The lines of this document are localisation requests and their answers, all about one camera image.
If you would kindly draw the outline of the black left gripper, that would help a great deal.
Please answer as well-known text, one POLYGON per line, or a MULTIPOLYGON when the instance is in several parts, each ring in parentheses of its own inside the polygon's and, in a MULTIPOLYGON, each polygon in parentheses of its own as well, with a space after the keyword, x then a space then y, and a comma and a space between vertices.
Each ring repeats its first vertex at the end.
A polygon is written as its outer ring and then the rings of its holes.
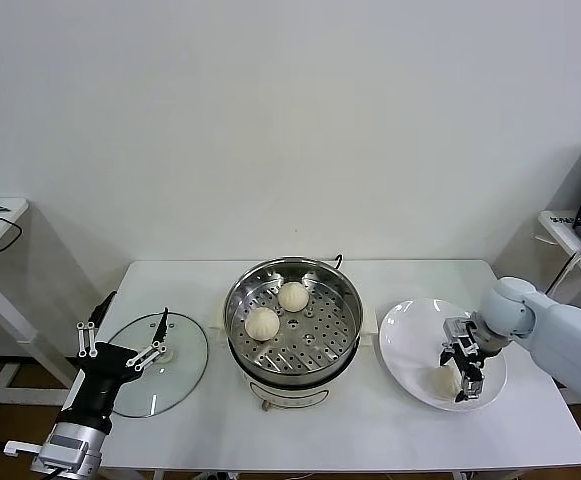
POLYGON ((141 377, 144 370, 166 353, 165 338, 169 310, 163 313, 151 343, 137 352, 105 342, 95 342, 96 334, 116 296, 112 291, 97 305, 85 322, 76 324, 78 357, 85 377, 71 405, 61 411, 61 421, 81 426, 111 426, 110 416, 119 390, 141 377))

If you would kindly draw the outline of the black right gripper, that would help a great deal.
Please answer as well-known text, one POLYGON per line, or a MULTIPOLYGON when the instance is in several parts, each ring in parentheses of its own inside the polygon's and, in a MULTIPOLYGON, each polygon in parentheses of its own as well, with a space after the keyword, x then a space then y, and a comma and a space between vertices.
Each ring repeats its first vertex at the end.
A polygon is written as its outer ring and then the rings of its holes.
POLYGON ((443 345, 439 366, 458 368, 462 373, 460 389, 454 398, 455 403, 479 398, 483 388, 484 363, 484 353, 478 344, 469 338, 459 338, 453 344, 443 345))

